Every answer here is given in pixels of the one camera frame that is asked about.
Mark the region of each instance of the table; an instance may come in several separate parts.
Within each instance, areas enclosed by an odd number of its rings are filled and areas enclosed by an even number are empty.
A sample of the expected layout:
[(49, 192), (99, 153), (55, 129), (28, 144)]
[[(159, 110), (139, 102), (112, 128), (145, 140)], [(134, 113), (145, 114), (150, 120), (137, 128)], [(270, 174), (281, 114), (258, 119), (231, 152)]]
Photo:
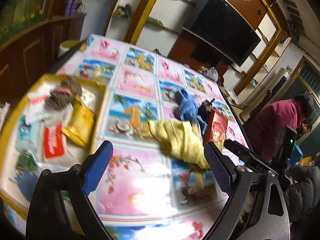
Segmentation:
[[(97, 35), (54, 68), (58, 74), (90, 76), (107, 85), (93, 143), (97, 149), (102, 141), (111, 141), (114, 154), (89, 199), (114, 239), (201, 239), (228, 199), (212, 174), (163, 155), (153, 138), (122, 133), (117, 125), (126, 122), (138, 130), (147, 119), (174, 118), (174, 91), (186, 88), (198, 104), (216, 98), (215, 107), (229, 120), (227, 137), (249, 147), (217, 84), (153, 52)], [(231, 152), (224, 149), (223, 154), (239, 165)], [(7, 213), (23, 232), (19, 214), (8, 206)]]

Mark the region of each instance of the person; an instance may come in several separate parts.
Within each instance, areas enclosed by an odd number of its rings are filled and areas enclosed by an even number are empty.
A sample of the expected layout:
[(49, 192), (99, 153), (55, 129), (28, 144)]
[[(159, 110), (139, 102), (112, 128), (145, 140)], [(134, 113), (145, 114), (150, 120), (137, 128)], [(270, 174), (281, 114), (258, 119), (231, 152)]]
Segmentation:
[(274, 102), (244, 125), (253, 150), (269, 162), (277, 151), (278, 135), (288, 125), (296, 130), (313, 113), (311, 93), (299, 93), (293, 99)]
[(303, 135), (311, 132), (312, 130), (312, 123), (310, 119), (306, 119), (302, 121), (302, 126), (300, 128), (297, 128), (297, 138), (296, 141), (299, 140)]
[(284, 193), (289, 221), (299, 223), (318, 204), (320, 199), (320, 157), (314, 158), (314, 165), (291, 166), (286, 175), (292, 183)]

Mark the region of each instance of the black television screen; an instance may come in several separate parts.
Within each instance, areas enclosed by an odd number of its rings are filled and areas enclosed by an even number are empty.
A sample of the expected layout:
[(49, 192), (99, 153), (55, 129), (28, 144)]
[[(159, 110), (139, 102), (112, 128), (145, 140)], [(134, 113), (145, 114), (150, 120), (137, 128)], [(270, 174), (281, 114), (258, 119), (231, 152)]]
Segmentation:
[(241, 66), (260, 38), (226, 0), (199, 0), (183, 29), (214, 46)]

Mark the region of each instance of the yellow package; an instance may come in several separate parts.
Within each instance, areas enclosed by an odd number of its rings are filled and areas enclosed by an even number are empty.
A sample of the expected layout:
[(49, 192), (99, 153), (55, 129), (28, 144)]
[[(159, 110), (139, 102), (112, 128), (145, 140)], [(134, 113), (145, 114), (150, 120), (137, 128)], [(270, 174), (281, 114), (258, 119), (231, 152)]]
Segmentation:
[(86, 148), (90, 144), (95, 115), (79, 96), (75, 96), (73, 109), (69, 125), (61, 131), (77, 145)]

